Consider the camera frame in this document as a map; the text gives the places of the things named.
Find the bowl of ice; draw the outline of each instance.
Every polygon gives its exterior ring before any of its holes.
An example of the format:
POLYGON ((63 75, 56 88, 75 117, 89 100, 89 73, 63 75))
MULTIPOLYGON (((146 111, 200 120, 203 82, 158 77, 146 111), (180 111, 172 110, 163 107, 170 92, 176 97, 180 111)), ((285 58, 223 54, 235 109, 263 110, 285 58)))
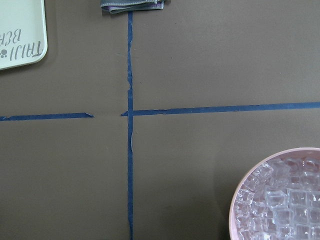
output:
POLYGON ((276 153, 239 183, 230 207, 231 240, 320 240, 320 148, 276 153))

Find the black lettering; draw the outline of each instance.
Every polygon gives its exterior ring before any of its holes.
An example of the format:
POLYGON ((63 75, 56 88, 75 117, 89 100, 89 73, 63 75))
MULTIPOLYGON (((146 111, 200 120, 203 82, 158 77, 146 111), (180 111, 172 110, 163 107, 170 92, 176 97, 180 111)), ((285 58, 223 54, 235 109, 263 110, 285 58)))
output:
POLYGON ((13 47, 13 48, 11 49, 10 61, 12 61, 12 54, 14 53, 14 49, 15 49, 15 47, 13 47))
POLYGON ((29 58, 31 55, 34 54, 35 50, 35 43, 32 44, 32 48, 30 48, 30 43, 28 43, 28 48, 26 50, 26 56, 29 58))
POLYGON ((0 34, 0 47, 3 44, 5 44, 5 34, 3 34, 2 38, 1 38, 1 34, 0 34))
POLYGON ((12 42, 13 42, 14 44, 16 44, 17 42, 20 41, 20 35, 21 35, 21 29, 18 28, 18 29, 16 29, 16 30, 14 31, 14 37, 13 37, 13 39, 12 39, 12 42))
POLYGON ((14 59, 15 59, 15 60, 17 60, 17 54, 18 54, 19 47, 22 49, 22 46, 21 46, 21 45, 19 45, 19 46, 16 47, 16 49, 15 49, 15 56, 14 56, 14 59))
POLYGON ((10 36, 9 36, 8 40, 5 42, 5 46, 8 46, 10 44, 10 42, 11 42, 12 31, 8 31, 6 33, 6 37, 8 37, 9 34, 10 34, 10 36))
POLYGON ((36 49, 36 54, 33 55, 32 57, 37 57, 37 56, 40 56, 42 54, 43 50, 40 52, 40 45, 41 45, 41 42, 38 41, 38 47, 36 49))
POLYGON ((22 50, 22 54, 21 54, 22 58, 24 58, 24 56, 25 56, 25 49, 26 49, 26 45, 23 46, 23 50, 22 50))

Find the gray towel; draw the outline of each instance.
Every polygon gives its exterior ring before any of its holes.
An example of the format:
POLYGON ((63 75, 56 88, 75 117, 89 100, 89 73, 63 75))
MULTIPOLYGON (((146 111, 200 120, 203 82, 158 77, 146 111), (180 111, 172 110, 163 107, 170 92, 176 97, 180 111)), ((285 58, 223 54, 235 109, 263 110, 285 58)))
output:
POLYGON ((111 14, 124 11, 162 10, 165 0, 101 0, 102 10, 111 14))

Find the blue painter's tape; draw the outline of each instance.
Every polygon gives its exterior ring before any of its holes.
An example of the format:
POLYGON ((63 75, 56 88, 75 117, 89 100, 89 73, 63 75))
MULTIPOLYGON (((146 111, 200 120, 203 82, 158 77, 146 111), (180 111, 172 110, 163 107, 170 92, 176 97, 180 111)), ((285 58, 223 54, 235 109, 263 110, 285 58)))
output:
POLYGON ((48 119, 83 119, 94 118, 92 114, 86 112, 78 113, 58 113, 58 114, 43 114, 43 115, 17 115, 17 116, 0 116, 0 122, 5 121, 27 121, 27 120, 48 120, 48 119))
POLYGON ((236 105, 236 106, 208 106, 192 108, 172 108, 159 110, 135 110, 134 116, 148 116, 159 114, 203 114, 203 113, 227 113, 227 112, 249 112, 249 111, 270 111, 270 110, 293 110, 293 109, 317 109, 320 102, 297 102, 297 103, 277 103, 262 105, 236 105))
POLYGON ((133 75, 131 64, 131 43, 133 40, 133 12, 128 12, 128 222, 130 240, 134 239, 134 157, 132 149, 132 135, 134 130, 134 100, 133 100, 133 75))

